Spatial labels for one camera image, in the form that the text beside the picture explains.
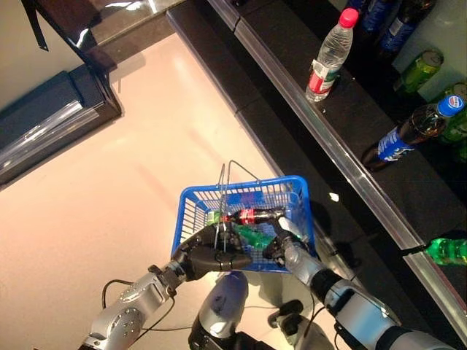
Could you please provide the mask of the dark right robot hand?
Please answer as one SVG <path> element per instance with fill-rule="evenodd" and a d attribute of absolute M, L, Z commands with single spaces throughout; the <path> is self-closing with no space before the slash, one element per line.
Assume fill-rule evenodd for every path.
<path fill-rule="evenodd" d="M 308 252 L 308 246 L 292 231 L 287 228 L 283 228 L 280 224 L 280 220 L 287 220 L 286 217 L 280 217 L 279 219 L 270 219 L 267 223 L 273 227 L 275 237 L 262 251 L 263 258 L 274 261 L 279 267 L 285 267 L 285 249 L 286 244 L 292 244 L 298 248 Z"/>

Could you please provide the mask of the dark left robot hand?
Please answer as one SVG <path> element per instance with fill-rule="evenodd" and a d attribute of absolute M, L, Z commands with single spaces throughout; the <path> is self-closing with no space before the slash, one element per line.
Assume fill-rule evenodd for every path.
<path fill-rule="evenodd" d="M 252 258 L 243 250 L 239 234 L 229 225 L 217 229 L 212 224 L 182 242 L 171 261 L 178 264 L 186 281 L 195 281 L 209 272 L 243 269 L 252 263 Z"/>

